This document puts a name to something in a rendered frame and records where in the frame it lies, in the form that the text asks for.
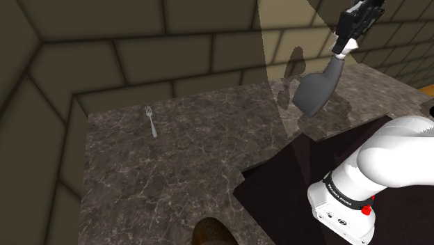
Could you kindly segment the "grey spray bottle white nozzle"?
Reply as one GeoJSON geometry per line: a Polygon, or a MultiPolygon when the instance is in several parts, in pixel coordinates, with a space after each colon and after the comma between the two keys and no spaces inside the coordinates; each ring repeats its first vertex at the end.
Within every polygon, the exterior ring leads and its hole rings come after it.
{"type": "Polygon", "coordinates": [[[359,47],[357,37],[337,35],[330,47],[332,56],[322,73],[311,73],[302,78],[292,102],[306,115],[315,116],[331,98],[344,67],[345,58],[359,47]]]}

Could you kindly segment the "dark robot stand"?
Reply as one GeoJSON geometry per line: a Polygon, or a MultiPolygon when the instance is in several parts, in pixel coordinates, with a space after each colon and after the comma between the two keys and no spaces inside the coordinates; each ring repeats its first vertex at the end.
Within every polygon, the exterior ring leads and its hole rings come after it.
{"type": "MultiPolygon", "coordinates": [[[[245,169],[234,196],[275,245],[351,245],[313,217],[307,188],[389,120],[383,116],[320,141],[300,134],[274,157],[245,169]]],[[[369,245],[434,245],[434,187],[386,189],[373,209],[369,245]]]]}

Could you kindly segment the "silver fork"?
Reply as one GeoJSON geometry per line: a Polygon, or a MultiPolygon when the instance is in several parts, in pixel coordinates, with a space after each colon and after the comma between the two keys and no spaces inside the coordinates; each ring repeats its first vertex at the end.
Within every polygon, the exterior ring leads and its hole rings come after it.
{"type": "Polygon", "coordinates": [[[146,116],[150,119],[150,124],[151,124],[151,129],[152,129],[152,135],[153,135],[154,138],[156,138],[158,136],[158,134],[156,132],[156,127],[154,126],[154,122],[153,122],[153,119],[152,119],[153,113],[152,113],[151,106],[146,106],[145,107],[145,113],[146,113],[146,116]]]}

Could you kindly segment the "brown round object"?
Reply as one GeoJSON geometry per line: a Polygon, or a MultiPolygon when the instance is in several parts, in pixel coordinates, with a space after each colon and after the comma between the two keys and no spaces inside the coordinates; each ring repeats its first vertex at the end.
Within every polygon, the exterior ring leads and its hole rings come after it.
{"type": "Polygon", "coordinates": [[[214,217],[206,217],[195,225],[191,245],[239,245],[239,243],[222,222],[214,217]]]}

